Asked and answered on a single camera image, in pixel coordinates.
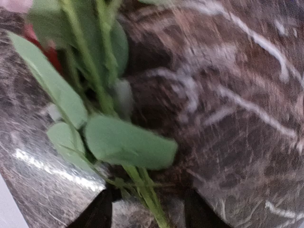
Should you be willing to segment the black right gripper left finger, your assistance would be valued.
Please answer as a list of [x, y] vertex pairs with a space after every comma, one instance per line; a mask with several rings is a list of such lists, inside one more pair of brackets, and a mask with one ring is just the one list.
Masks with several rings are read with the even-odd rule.
[[112, 225], [112, 198], [110, 189], [101, 191], [68, 227], [110, 228]]

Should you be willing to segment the pink peony fake stem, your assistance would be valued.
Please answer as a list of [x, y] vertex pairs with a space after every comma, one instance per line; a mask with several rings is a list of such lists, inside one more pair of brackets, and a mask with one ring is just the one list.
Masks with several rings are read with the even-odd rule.
[[161, 228], [170, 226], [148, 170], [172, 165], [174, 140], [131, 123], [133, 94], [122, 79], [129, 44], [117, 21], [119, 0], [35, 0], [27, 21], [42, 46], [55, 44], [59, 74], [43, 52], [10, 33], [15, 50], [61, 115], [47, 135], [74, 165], [97, 172], [97, 164], [120, 165], [131, 178], [101, 177], [123, 196], [135, 196]]

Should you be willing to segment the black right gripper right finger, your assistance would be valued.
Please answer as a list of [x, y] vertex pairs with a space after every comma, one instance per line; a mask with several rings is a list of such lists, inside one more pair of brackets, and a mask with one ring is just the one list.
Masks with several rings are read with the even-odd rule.
[[230, 228], [195, 189], [187, 189], [184, 198], [187, 228]]

